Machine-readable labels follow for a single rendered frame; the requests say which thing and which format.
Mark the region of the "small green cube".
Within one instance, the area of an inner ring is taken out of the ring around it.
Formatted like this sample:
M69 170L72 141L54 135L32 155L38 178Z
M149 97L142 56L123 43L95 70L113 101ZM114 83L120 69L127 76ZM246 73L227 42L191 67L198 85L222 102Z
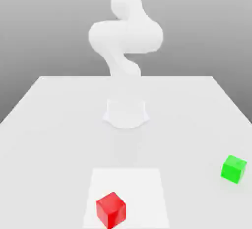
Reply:
M244 175L247 161L229 155L221 170L221 177L238 184Z

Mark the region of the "small red cube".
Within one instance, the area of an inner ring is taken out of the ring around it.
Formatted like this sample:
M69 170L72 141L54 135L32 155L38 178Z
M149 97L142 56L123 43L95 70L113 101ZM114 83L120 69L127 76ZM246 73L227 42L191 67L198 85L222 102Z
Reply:
M126 219L126 204L111 192L96 202L96 214L107 229L112 229Z

